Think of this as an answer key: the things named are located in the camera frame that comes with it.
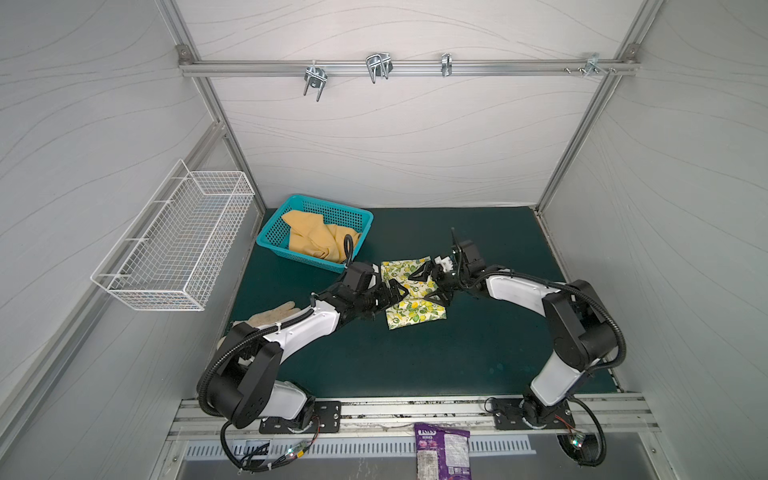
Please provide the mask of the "lemon print skirt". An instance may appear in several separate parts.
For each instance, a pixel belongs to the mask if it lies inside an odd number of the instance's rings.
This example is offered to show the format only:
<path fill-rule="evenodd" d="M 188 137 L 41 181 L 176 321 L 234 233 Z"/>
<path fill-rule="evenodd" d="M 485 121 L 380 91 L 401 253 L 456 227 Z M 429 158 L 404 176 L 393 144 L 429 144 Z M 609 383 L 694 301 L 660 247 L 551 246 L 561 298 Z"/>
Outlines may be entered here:
<path fill-rule="evenodd" d="M 425 297 L 437 290 L 437 283 L 427 276 L 426 281 L 410 280 L 409 276 L 430 262 L 430 257 L 417 260 L 383 261 L 380 265 L 385 282 L 396 280 L 408 290 L 408 295 L 395 306 L 389 307 L 386 321 L 390 330 L 447 318 L 446 308 Z"/>

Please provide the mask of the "tan yellow skirt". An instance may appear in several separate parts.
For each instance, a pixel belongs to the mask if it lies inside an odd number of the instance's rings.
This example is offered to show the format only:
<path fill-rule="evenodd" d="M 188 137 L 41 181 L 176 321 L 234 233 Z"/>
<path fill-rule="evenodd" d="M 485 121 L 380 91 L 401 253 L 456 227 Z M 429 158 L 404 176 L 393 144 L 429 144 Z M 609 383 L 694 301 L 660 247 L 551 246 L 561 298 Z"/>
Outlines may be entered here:
<path fill-rule="evenodd" d="M 361 233 L 350 227 L 326 224 L 321 214 L 291 210 L 281 219 L 289 226 L 290 251 L 341 264 L 347 260 L 344 240 L 352 239 L 352 248 L 357 246 Z"/>

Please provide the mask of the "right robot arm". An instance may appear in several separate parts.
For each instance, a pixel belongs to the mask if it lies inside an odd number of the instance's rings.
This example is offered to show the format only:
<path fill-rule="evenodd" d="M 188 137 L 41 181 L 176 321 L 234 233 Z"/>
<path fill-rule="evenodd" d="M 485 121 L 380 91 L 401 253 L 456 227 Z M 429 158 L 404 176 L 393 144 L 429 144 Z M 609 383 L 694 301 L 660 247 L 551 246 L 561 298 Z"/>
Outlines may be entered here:
<path fill-rule="evenodd" d="M 626 338 L 587 281 L 556 282 L 488 264 L 470 240 L 456 241 L 451 257 L 425 261 L 409 279 L 434 281 L 437 289 L 427 298 L 443 306 L 455 293 L 466 292 L 523 307 L 546 320 L 552 354 L 517 407 L 533 429 L 545 428 L 587 377 L 626 359 Z"/>

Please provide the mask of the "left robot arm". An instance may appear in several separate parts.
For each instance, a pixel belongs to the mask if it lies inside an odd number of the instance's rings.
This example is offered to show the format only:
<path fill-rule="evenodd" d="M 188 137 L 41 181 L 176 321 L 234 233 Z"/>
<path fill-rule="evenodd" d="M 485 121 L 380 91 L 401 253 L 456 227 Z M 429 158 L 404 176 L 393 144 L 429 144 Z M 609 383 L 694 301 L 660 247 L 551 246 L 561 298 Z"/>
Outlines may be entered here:
<path fill-rule="evenodd" d="M 337 281 L 310 297 L 309 305 L 265 327 L 242 322 L 231 328 L 197 384 L 200 409 L 237 429 L 278 419 L 308 428 L 315 399 L 278 379 L 281 364 L 310 343 L 359 317 L 373 317 L 405 300 L 408 289 L 384 280 L 378 266 L 353 262 Z"/>

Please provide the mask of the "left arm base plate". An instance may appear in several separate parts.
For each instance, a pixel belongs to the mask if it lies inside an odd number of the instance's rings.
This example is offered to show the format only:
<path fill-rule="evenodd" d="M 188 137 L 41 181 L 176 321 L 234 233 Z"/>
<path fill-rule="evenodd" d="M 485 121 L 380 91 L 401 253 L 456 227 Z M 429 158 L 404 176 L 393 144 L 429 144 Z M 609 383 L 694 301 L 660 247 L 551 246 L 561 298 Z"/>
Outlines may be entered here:
<path fill-rule="evenodd" d="M 277 416 L 260 420 L 259 433 L 273 435 L 338 433 L 341 421 L 339 401 L 317 401 L 310 398 L 299 413 L 290 419 Z"/>

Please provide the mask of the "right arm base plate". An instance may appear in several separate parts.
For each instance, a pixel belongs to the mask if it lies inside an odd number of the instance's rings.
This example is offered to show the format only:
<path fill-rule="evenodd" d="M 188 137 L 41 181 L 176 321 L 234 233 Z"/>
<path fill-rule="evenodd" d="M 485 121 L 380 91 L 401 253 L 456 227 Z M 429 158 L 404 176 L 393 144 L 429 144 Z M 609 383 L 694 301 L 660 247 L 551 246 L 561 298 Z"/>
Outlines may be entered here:
<path fill-rule="evenodd" d="M 497 430 L 567 430 L 575 426 L 566 401 L 546 406 L 534 396 L 488 397 L 483 409 Z"/>

